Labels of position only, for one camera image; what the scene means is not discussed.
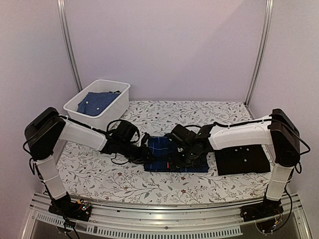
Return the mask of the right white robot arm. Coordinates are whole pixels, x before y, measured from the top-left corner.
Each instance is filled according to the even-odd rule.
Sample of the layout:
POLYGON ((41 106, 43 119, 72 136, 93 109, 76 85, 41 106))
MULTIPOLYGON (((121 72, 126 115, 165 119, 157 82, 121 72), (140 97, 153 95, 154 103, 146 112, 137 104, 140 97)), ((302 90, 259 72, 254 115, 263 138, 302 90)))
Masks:
POLYGON ((203 154, 214 154, 245 146, 271 145, 275 152, 275 165, 267 186, 266 200, 258 205, 258 213, 268 217, 277 209, 284 188, 303 152, 300 145, 310 147, 301 139, 299 130, 281 109, 273 109, 270 115, 233 124, 213 122, 203 125, 198 132, 177 124, 168 136, 182 151, 177 157, 178 166, 195 166, 203 154))

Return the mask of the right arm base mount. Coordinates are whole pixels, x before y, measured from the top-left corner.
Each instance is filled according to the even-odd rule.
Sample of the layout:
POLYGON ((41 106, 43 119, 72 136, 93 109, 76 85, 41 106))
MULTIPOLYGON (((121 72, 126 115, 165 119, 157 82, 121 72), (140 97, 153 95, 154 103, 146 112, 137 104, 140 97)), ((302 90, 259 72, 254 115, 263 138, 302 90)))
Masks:
POLYGON ((240 217, 243 218, 244 222, 255 221, 259 232, 269 234, 275 231, 283 212, 281 201, 264 199, 260 203, 242 206, 240 217))

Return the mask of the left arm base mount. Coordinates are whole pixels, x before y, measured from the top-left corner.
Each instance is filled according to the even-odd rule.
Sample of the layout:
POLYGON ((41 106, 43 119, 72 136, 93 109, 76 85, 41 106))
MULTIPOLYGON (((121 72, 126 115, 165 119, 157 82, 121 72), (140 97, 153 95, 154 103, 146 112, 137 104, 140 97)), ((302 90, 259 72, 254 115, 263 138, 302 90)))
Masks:
POLYGON ((59 216, 88 222, 91 216, 92 204, 84 202, 83 199, 72 201, 66 195, 58 200, 52 199, 48 211, 59 216))

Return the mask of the blue plaid long sleeve shirt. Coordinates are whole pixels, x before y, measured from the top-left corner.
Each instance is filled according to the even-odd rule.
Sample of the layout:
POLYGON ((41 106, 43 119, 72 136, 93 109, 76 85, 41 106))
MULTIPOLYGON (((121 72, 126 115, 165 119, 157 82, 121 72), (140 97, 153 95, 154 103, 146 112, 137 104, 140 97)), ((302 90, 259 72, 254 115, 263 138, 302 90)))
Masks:
POLYGON ((152 163, 145 163, 146 172, 207 173, 207 158, 201 158, 200 166, 176 166, 172 158, 178 156, 178 147, 166 136, 154 136, 148 139, 148 148, 155 157, 152 163))

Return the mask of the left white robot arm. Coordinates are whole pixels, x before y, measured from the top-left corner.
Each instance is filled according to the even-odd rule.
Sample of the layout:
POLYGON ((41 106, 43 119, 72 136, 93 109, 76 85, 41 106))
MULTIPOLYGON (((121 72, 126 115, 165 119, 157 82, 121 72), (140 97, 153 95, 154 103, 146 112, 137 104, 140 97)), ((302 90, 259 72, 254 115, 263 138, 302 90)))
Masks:
POLYGON ((38 173, 49 195, 56 200, 56 210, 63 216, 74 212, 74 205, 69 202, 56 167, 67 142, 90 147, 103 154, 119 154, 134 164, 154 162, 155 157, 146 144, 147 133, 142 135, 135 125, 124 119, 110 123, 117 126, 97 129, 48 107, 25 128, 23 150, 30 155, 30 168, 38 173))

